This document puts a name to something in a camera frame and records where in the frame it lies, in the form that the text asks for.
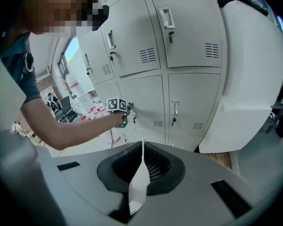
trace person in background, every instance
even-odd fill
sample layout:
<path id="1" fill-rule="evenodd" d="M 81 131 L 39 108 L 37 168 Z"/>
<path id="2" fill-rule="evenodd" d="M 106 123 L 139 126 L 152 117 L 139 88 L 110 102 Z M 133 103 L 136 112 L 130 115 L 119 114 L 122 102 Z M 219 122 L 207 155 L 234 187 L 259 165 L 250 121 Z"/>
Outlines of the person in background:
<path id="1" fill-rule="evenodd" d="M 15 122 L 11 128 L 11 130 L 16 133 L 16 134 L 20 134 L 23 137 L 26 137 L 28 134 L 28 131 L 25 130 L 24 128 L 21 127 L 20 123 Z"/>
<path id="2" fill-rule="evenodd" d="M 56 111 L 62 110 L 62 106 L 58 98 L 52 96 L 51 93 L 48 94 L 47 106 L 50 107 L 54 113 L 56 113 Z"/>
<path id="3" fill-rule="evenodd" d="M 26 95 L 22 115 L 33 132 L 56 150 L 80 145 L 122 123 L 124 113 L 114 113 L 80 123 L 58 123 L 37 88 L 30 52 L 30 33 L 43 34 L 73 22 L 96 20 L 98 0 L 5 0 L 0 8 L 0 58 Z"/>

